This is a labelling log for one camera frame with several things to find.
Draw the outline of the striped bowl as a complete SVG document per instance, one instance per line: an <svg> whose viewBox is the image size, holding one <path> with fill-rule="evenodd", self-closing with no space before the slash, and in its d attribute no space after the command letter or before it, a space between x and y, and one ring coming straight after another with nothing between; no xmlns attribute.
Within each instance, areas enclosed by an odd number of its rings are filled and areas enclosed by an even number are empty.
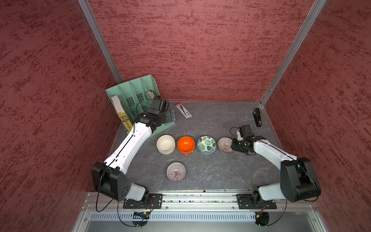
<svg viewBox="0 0 371 232"><path fill-rule="evenodd" d="M168 166L166 175L171 182L181 182L185 178L186 168L180 162L173 162Z"/></svg>
<svg viewBox="0 0 371 232"><path fill-rule="evenodd" d="M232 145L232 139L228 137L220 138L217 144L219 150L225 154L231 154L234 152L234 150L231 148L231 145Z"/></svg>

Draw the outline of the cream bowl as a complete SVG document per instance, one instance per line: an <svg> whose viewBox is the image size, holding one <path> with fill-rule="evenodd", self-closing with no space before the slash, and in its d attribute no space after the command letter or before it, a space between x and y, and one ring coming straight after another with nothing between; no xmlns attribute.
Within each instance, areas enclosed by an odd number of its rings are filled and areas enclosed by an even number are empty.
<svg viewBox="0 0 371 232"><path fill-rule="evenodd" d="M175 140L170 135L163 135L157 140L157 149L163 155L170 155L175 150Z"/></svg>

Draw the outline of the orange bowl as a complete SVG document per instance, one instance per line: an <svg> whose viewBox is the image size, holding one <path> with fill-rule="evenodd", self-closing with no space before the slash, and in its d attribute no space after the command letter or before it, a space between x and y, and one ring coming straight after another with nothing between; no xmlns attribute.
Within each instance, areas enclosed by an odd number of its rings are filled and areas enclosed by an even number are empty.
<svg viewBox="0 0 371 232"><path fill-rule="evenodd" d="M177 148L182 154L189 154L193 152L195 148L195 142L191 137L184 136L178 140Z"/></svg>

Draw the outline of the green leaf bowl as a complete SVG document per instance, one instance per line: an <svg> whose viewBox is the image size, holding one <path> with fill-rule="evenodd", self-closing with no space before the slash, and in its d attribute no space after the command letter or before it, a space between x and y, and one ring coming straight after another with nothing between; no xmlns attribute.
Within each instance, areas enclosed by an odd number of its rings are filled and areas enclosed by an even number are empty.
<svg viewBox="0 0 371 232"><path fill-rule="evenodd" d="M197 141L197 148L203 154L212 154L217 148L216 141L210 136L202 136Z"/></svg>

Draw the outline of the striped bowl front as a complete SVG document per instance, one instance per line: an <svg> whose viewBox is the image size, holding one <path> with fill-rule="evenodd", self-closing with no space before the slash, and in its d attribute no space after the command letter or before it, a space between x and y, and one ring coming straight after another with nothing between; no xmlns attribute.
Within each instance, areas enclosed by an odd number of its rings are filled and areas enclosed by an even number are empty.
<svg viewBox="0 0 371 232"><path fill-rule="evenodd" d="M186 168L180 162L173 162L168 166L166 175L171 182L181 182L185 178Z"/></svg>

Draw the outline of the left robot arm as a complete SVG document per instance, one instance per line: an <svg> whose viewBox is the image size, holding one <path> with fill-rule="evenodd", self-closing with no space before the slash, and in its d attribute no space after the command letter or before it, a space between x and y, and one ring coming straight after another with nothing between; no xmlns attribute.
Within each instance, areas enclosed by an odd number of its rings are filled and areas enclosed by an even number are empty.
<svg viewBox="0 0 371 232"><path fill-rule="evenodd" d="M119 147L103 163L91 169L94 190L121 202L125 199L145 201L147 188L133 183L126 173L143 143L154 131L167 123L169 110L154 110L138 115L136 122Z"/></svg>

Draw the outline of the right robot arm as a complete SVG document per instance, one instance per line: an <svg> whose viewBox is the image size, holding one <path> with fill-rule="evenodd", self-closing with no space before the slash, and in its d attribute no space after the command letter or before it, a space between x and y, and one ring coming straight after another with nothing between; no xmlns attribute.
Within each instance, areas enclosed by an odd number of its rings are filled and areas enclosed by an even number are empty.
<svg viewBox="0 0 371 232"><path fill-rule="evenodd" d="M257 188L257 196L263 201L287 200L297 202L318 199L321 188L312 162L298 158L271 144L262 136L247 137L244 140L234 138L231 148L241 153L261 155L280 171L280 181Z"/></svg>

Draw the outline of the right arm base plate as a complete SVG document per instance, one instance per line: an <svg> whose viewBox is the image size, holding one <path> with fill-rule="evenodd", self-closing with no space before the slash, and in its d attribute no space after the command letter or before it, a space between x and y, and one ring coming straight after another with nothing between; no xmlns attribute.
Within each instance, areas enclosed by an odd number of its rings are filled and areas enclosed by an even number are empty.
<svg viewBox="0 0 371 232"><path fill-rule="evenodd" d="M276 203L273 200L265 201L256 192L253 194L237 194L236 197L239 209L277 209Z"/></svg>

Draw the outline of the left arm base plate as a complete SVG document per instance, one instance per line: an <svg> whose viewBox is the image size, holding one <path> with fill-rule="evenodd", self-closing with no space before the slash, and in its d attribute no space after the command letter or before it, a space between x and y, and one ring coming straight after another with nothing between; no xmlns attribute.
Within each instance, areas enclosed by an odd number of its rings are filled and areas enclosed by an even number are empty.
<svg viewBox="0 0 371 232"><path fill-rule="evenodd" d="M149 193L144 196L143 201L125 200L123 209L161 209L163 194Z"/></svg>

